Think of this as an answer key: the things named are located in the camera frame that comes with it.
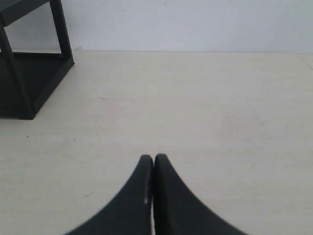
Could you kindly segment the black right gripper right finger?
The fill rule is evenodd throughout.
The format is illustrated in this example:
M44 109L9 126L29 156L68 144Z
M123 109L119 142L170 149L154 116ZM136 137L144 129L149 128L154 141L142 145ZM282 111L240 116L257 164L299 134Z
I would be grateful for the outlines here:
M245 234L199 200L165 154L155 158L154 222L157 235Z

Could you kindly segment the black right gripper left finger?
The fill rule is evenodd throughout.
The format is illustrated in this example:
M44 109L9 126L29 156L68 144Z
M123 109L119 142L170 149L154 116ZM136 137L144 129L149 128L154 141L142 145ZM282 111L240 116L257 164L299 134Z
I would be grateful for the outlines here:
M154 164L142 155L132 175L116 196L69 235L150 235Z

